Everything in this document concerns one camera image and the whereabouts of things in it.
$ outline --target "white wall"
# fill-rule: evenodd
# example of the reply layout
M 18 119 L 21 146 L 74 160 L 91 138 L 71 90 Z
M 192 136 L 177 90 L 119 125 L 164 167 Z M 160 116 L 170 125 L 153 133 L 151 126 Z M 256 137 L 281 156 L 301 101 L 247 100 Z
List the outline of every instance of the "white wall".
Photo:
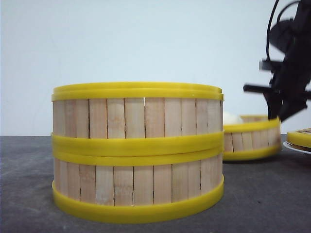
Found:
M 49 135 L 52 89 L 72 83 L 210 84 L 223 89 L 226 111 L 266 114 L 263 96 L 242 87 L 270 80 L 258 62 L 273 2 L 2 0 L 1 135 Z M 309 105 L 283 133 L 310 127 Z

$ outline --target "gray table surface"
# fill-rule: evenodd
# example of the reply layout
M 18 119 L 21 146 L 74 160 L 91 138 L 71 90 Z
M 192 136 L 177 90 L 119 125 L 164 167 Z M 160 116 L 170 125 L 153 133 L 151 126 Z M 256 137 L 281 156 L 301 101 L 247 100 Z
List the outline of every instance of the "gray table surface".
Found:
M 50 137 L 1 137 L 1 232 L 311 232 L 311 156 L 283 148 L 264 160 L 225 163 L 224 176 L 223 198 L 196 215 L 136 225 L 92 222 L 53 203 Z

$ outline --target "robotic arm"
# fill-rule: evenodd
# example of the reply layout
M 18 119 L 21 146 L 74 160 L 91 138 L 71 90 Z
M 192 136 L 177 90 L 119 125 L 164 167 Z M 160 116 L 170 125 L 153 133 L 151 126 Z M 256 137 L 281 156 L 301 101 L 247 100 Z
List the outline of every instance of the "robotic arm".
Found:
M 298 3 L 296 16 L 291 20 L 280 21 L 282 13 Z M 270 85 L 244 85 L 244 91 L 263 93 L 269 119 L 279 117 L 281 121 L 307 108 L 311 91 L 306 86 L 311 80 L 311 0 L 294 1 L 280 12 L 276 25 L 270 30 L 276 0 L 271 13 L 267 32 L 267 60 L 260 68 L 270 70 L 273 78 Z M 271 61 L 269 43 L 285 54 L 283 62 Z

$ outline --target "yellow plastic rim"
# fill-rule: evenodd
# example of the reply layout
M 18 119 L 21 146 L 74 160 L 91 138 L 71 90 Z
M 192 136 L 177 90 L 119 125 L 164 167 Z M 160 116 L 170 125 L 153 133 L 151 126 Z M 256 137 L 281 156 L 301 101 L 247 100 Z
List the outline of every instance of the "yellow plastic rim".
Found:
M 250 131 L 260 131 L 270 128 L 275 128 L 280 126 L 279 119 L 259 121 L 259 122 L 249 122 L 244 124 L 234 124 L 234 125 L 224 125 L 225 133 L 239 133 L 239 132 L 250 132 Z
M 83 156 L 133 157 L 180 154 L 222 147 L 224 132 L 154 138 L 73 138 L 51 134 L 54 152 Z
M 198 161 L 214 157 L 223 152 L 223 147 L 217 147 L 209 150 L 182 153 L 165 154 L 156 156 L 137 156 L 137 157 L 100 157 L 85 156 L 78 154 L 68 154 L 53 151 L 53 156 L 59 160 L 84 165 L 96 166 L 152 166 L 165 164 L 179 164 L 192 161 Z
M 311 148 L 311 134 L 299 133 L 299 132 L 288 132 L 287 141 L 289 143 Z
M 218 87 L 166 82 L 83 83 L 54 89 L 52 101 L 97 98 L 202 98 L 223 100 Z
M 109 223 L 148 223 L 186 217 L 202 212 L 216 204 L 224 194 L 224 177 L 221 183 L 199 197 L 175 203 L 148 206 L 105 206 L 70 199 L 55 189 L 52 183 L 55 204 L 75 217 Z
M 224 152 L 224 161 L 242 161 L 262 159 L 274 155 L 281 151 L 281 145 L 266 147 L 257 150 L 243 150 L 237 152 Z

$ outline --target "black cable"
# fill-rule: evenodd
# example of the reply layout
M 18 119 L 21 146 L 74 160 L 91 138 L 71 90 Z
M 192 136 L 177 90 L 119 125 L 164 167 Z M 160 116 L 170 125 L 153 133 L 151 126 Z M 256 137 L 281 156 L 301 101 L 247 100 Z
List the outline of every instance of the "black cable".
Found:
M 291 3 L 287 4 L 286 6 L 284 6 L 284 8 L 280 11 L 280 13 L 277 16 L 276 23 L 280 24 L 280 19 L 281 19 L 282 14 L 284 13 L 284 11 L 286 11 L 286 9 L 289 8 L 290 6 L 292 6 L 294 4 L 297 4 L 297 3 L 300 3 L 300 0 L 299 1 L 292 1 Z
M 276 0 L 274 3 L 273 9 L 272 9 L 272 12 L 270 15 L 270 19 L 269 19 L 268 29 L 267 29 L 266 54 L 267 54 L 267 60 L 270 64 L 271 64 L 270 55 L 269 55 L 270 28 L 271 28 L 271 24 L 272 24 L 273 15 L 276 11 L 276 7 L 277 7 L 278 2 L 279 2 L 279 0 Z

